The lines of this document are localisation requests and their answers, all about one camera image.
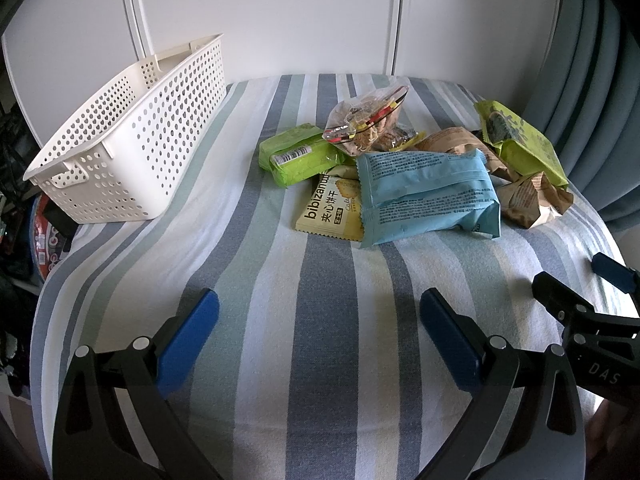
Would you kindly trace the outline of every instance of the white plastic basket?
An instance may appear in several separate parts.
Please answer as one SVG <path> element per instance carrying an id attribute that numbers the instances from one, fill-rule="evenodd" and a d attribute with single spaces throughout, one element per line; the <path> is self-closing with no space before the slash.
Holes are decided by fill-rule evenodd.
<path id="1" fill-rule="evenodd" d="M 124 69 L 60 127 L 24 180 L 80 224 L 158 216 L 225 97 L 221 36 Z"/>

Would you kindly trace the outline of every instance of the clear plastic bag of snack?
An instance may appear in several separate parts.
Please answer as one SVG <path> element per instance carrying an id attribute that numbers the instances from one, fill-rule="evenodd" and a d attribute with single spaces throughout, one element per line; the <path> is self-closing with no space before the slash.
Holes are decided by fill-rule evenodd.
<path id="1" fill-rule="evenodd" d="M 408 146 L 417 134 L 398 124 L 408 86 L 391 85 L 338 103 L 322 138 L 351 156 L 389 152 Z"/>

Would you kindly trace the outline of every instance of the blue gripper pad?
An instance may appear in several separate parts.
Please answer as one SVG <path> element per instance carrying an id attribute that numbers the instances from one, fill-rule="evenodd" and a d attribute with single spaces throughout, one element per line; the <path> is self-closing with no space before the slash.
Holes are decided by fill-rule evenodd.
<path id="1" fill-rule="evenodd" d="M 156 386 L 163 399 L 180 389 L 186 380 L 218 322 L 219 314 L 218 295 L 213 290 L 207 290 L 158 357 Z"/>
<path id="2" fill-rule="evenodd" d="M 593 257 L 591 270 L 625 294 L 631 294 L 636 291 L 635 271 L 619 264 L 606 254 L 597 253 Z"/>
<path id="3" fill-rule="evenodd" d="M 475 395 L 482 387 L 482 357 L 466 338 L 453 312 L 436 288 L 425 290 L 420 298 L 420 320 L 442 356 L 456 386 Z"/>

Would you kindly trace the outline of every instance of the metal pin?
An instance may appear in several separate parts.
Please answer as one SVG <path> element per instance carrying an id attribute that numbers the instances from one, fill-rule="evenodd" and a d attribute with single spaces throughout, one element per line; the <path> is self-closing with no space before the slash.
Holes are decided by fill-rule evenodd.
<path id="1" fill-rule="evenodd" d="M 489 339 L 489 344 L 492 347 L 497 348 L 498 350 L 504 350 L 505 348 L 507 348 L 507 342 L 499 335 L 492 336 L 492 338 Z"/>
<path id="2" fill-rule="evenodd" d="M 149 346 L 149 343 L 151 343 L 151 341 L 149 341 L 149 338 L 142 336 L 137 338 L 133 342 L 133 348 L 135 348 L 136 350 L 144 350 L 146 347 Z"/>
<path id="3" fill-rule="evenodd" d="M 553 345 L 551 345 L 551 352 L 558 357 L 562 357 L 564 355 L 564 348 L 554 343 Z"/>
<path id="4" fill-rule="evenodd" d="M 89 347 L 87 345 L 82 345 L 76 348 L 76 357 L 86 357 L 89 353 Z"/>

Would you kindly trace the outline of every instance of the blue snack package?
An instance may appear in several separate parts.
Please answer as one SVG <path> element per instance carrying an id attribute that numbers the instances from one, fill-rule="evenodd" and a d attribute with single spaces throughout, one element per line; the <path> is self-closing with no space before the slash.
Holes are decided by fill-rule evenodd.
<path id="1" fill-rule="evenodd" d="M 479 150 L 364 153 L 356 161 L 361 248 L 455 226 L 500 236 L 500 203 Z"/>

